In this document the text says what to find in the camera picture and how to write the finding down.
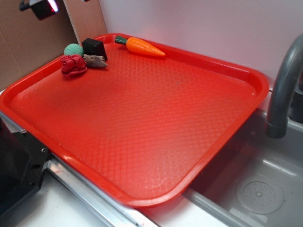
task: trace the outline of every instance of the gray faucet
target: gray faucet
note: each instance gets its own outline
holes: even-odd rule
[[[265,133],[272,138],[286,134],[288,116],[303,123],[303,34],[298,36],[284,57],[267,112]]]

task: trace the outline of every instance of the red fabric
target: red fabric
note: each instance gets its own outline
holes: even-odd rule
[[[78,54],[63,56],[61,62],[61,71],[67,77],[72,77],[87,70],[86,62]]]

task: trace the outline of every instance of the green yarn ball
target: green yarn ball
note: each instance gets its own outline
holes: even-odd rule
[[[69,44],[64,49],[64,55],[72,55],[72,54],[78,54],[83,57],[83,55],[84,55],[83,47],[78,44]]]

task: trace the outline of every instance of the drain cover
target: drain cover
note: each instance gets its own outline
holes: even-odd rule
[[[262,176],[250,177],[240,182],[236,195],[245,209],[256,214],[275,212],[284,199],[281,187]]]

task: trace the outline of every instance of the gray sink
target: gray sink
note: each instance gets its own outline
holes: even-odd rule
[[[231,226],[301,227],[303,126],[289,121],[286,136],[271,139],[265,118],[257,110],[190,188],[208,207],[222,209]]]

